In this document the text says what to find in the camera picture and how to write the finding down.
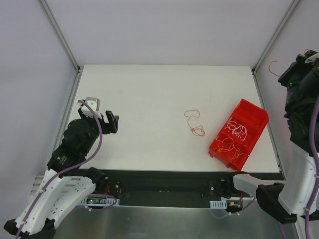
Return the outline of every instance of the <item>red bin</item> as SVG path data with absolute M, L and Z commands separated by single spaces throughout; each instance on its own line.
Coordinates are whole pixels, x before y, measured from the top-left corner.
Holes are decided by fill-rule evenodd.
M 242 99 L 209 147 L 210 156 L 240 171 L 268 121 L 267 111 Z

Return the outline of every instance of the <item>white string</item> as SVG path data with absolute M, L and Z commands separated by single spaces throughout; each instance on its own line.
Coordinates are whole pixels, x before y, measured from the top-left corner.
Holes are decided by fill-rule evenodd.
M 229 131 L 232 131 L 232 135 L 240 138 L 242 141 L 246 139 L 247 136 L 247 129 L 245 126 L 241 124 L 237 124 L 235 121 L 230 121 L 227 123 L 227 127 L 225 129 L 228 129 Z

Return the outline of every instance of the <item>gray floor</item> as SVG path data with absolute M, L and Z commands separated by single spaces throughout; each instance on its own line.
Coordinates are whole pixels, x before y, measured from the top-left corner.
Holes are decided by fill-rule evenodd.
M 224 215 L 224 211 L 214 211 Z M 287 238 L 298 238 L 294 225 Z M 255 202 L 240 216 L 214 218 L 208 209 L 114 207 L 78 209 L 58 228 L 55 239 L 281 239 L 277 222 Z

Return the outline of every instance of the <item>white table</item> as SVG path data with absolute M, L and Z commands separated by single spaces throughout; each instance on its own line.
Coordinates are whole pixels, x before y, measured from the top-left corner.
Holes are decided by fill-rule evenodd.
M 231 66 L 85 65 L 75 99 L 86 97 L 120 120 L 118 133 L 105 135 L 81 168 L 114 170 L 231 171 L 208 147 L 242 98 L 260 106 L 250 68 Z M 184 112 L 192 109 L 201 115 L 191 123 L 203 125 L 205 137 L 187 125 Z M 74 104 L 69 121 L 77 110 Z M 243 170 L 279 172 L 267 128 Z

